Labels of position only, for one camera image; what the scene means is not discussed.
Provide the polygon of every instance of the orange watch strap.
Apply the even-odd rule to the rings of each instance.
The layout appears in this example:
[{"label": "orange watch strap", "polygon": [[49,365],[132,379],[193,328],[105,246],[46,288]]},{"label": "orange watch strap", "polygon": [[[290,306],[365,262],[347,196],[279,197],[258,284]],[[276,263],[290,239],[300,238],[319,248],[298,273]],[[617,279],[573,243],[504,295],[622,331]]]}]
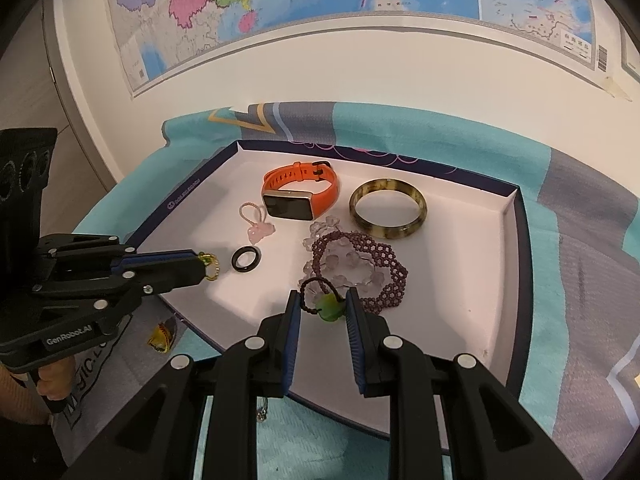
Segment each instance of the orange watch strap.
[{"label": "orange watch strap", "polygon": [[291,182],[303,180],[326,180],[331,185],[320,193],[313,193],[311,209],[314,218],[318,218],[329,209],[338,199],[338,176],[331,166],[324,162],[294,162],[290,166],[283,166],[270,171],[264,176],[262,191],[280,189]]}]

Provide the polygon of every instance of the barcode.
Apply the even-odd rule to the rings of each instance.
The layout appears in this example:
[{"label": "barcode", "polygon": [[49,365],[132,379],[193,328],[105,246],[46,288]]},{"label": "barcode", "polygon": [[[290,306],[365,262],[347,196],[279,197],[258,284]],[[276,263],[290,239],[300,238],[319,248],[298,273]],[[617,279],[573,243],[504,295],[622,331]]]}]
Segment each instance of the barcode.
[{"label": "barcode", "polygon": [[603,72],[607,71],[607,49],[602,45],[598,46],[598,68]]}]

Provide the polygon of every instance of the brown and yellow bangle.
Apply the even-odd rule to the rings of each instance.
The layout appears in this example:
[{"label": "brown and yellow bangle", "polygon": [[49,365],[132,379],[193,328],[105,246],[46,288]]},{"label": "brown and yellow bangle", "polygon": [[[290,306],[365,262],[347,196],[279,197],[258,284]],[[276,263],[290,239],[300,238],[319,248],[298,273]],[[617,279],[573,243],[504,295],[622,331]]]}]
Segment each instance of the brown and yellow bangle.
[{"label": "brown and yellow bangle", "polygon": [[[383,189],[399,191],[400,193],[410,196],[420,208],[418,218],[406,225],[386,227],[372,224],[360,216],[356,211],[356,204],[358,201],[366,194],[373,193],[374,191],[381,191]],[[424,223],[424,219],[427,218],[427,202],[422,196],[422,193],[415,189],[411,184],[394,178],[377,178],[376,180],[370,180],[369,182],[362,184],[362,186],[353,192],[349,200],[349,213],[351,213],[351,217],[353,218],[353,221],[356,222],[356,225],[367,234],[376,238],[387,238],[389,240],[393,240],[396,238],[405,238],[418,230],[418,228]]]}]

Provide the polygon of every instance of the white wall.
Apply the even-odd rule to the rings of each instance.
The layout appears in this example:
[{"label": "white wall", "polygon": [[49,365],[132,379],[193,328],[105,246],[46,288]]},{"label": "white wall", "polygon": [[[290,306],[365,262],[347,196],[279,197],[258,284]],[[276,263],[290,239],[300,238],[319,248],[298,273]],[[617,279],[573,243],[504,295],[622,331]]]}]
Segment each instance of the white wall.
[{"label": "white wall", "polygon": [[[257,102],[329,100],[424,108],[499,126],[562,150],[640,195],[640,84],[620,67],[618,20],[603,0],[593,4],[596,40],[609,51],[607,74],[526,38],[472,23],[372,16],[332,24],[442,25],[551,56],[596,84],[504,46],[416,30],[337,30],[233,52],[244,44],[321,26],[311,23],[242,40],[214,53],[229,52],[227,56],[175,75],[134,98],[106,0],[55,3],[56,31],[70,86],[117,180],[164,145],[160,127],[169,118]],[[631,101],[596,85],[613,88],[613,93],[626,94]]]}]

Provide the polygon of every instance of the black ring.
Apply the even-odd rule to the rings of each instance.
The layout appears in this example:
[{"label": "black ring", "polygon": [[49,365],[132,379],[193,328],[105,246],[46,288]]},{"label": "black ring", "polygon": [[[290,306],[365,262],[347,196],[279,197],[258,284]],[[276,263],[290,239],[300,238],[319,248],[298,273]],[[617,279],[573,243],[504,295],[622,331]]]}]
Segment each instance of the black ring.
[{"label": "black ring", "polygon": [[[247,265],[246,267],[238,267],[238,258],[240,256],[242,256],[245,253],[253,253],[255,254],[255,258],[254,260]],[[231,257],[231,266],[237,270],[238,272],[249,272],[250,270],[254,270],[255,267],[258,266],[258,264],[260,263],[260,251],[258,250],[257,247],[252,246],[252,245],[247,245],[244,247],[240,247],[235,253],[234,255]]]}]

